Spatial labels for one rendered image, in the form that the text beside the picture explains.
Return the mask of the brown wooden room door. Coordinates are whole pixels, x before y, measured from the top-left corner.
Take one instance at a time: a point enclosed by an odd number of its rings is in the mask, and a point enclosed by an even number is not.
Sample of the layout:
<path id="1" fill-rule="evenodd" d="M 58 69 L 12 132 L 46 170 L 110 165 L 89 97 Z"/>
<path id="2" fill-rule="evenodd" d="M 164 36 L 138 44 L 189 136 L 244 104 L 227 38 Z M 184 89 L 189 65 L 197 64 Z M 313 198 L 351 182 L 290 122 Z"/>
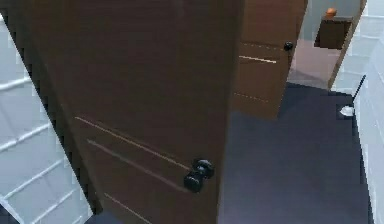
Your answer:
<path id="1" fill-rule="evenodd" d="M 232 108 L 278 116 L 308 0 L 245 0 Z M 291 51 L 284 44 L 293 43 Z"/>
<path id="2" fill-rule="evenodd" d="M 0 0 L 102 207 L 124 224 L 217 224 L 242 0 Z M 196 159 L 215 174 L 184 187 Z"/>

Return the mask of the dark brown cabinet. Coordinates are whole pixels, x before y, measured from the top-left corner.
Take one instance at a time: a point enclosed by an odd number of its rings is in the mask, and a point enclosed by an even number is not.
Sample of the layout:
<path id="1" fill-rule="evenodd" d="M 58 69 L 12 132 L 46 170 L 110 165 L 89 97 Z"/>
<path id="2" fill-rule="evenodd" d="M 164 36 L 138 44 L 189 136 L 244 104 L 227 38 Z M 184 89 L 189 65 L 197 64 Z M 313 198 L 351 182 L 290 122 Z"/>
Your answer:
<path id="1" fill-rule="evenodd" d="M 341 50 L 351 24 L 351 17 L 323 17 L 314 46 Z"/>

